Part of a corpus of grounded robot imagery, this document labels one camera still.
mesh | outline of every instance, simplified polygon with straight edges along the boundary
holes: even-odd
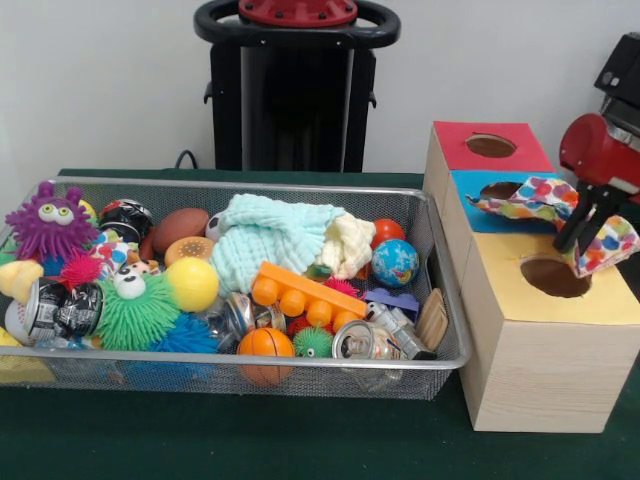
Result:
[[[217,213],[226,208],[236,193],[265,195],[289,203],[333,204],[370,221],[393,218],[405,229],[407,240],[416,247],[423,262],[416,280],[394,293],[411,293],[423,303],[431,291],[431,282],[439,286],[443,275],[452,274],[440,269],[434,253],[427,201],[411,191],[367,189],[365,192],[348,188],[288,189],[286,186],[266,187],[258,184],[233,186],[180,182],[151,185],[128,180],[115,184],[85,180],[88,183],[67,183],[70,180],[58,179],[57,194],[63,195],[67,187],[78,185],[84,190],[83,198],[96,208],[117,198],[132,198],[149,208],[156,223],[172,211],[185,207],[198,207],[211,214]],[[374,280],[354,283],[361,290],[380,286]],[[443,289],[443,293],[446,301],[446,290]],[[6,297],[0,298],[0,312],[4,312],[9,301]],[[212,356],[211,363],[176,363],[171,361],[172,354],[154,354],[154,360],[158,358],[160,361],[115,360],[109,351],[99,352],[99,359],[60,358],[59,354],[55,357],[5,355],[0,356],[0,385],[430,400],[450,374],[450,370],[442,369],[438,362],[455,360],[460,356],[458,338],[455,322],[450,318],[447,332],[438,347],[438,360],[420,369],[415,369],[415,366],[412,369],[400,367],[393,370],[344,368],[337,361],[335,365],[321,367],[265,366],[260,364],[259,358],[252,359],[252,365],[240,366],[225,363],[225,359],[229,358],[225,355]]]

orange toy block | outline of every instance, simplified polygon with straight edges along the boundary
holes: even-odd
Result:
[[[279,299],[280,309],[288,317],[307,311],[307,321],[316,327],[328,325],[338,316],[345,317],[345,312],[359,319],[367,312],[363,301],[268,262],[260,266],[251,293],[253,300],[264,307]]]

white cloth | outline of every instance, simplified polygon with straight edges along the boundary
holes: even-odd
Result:
[[[371,241],[375,234],[376,226],[372,222],[359,220],[350,213],[337,217],[325,233],[316,264],[329,267],[339,280],[355,277],[371,261]]]

black cable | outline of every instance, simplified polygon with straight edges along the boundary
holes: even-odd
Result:
[[[176,165],[173,168],[180,168],[180,165],[182,165],[182,159],[184,157],[189,157],[191,159],[191,165],[193,165],[194,170],[200,168],[200,166],[198,165],[198,161],[196,160],[196,157],[191,150],[183,150],[182,152],[180,152],[180,155],[178,155],[178,160],[176,160]]]

yellow ball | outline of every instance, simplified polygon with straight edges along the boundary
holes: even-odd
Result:
[[[218,296],[218,275],[208,262],[195,257],[184,257],[167,268],[167,279],[175,290],[180,310],[202,312]]]
[[[96,211],[94,210],[94,208],[84,200],[80,200],[78,202],[78,205],[84,207],[85,213],[89,215],[89,222],[91,222],[92,225],[98,225],[98,215],[96,215]]]

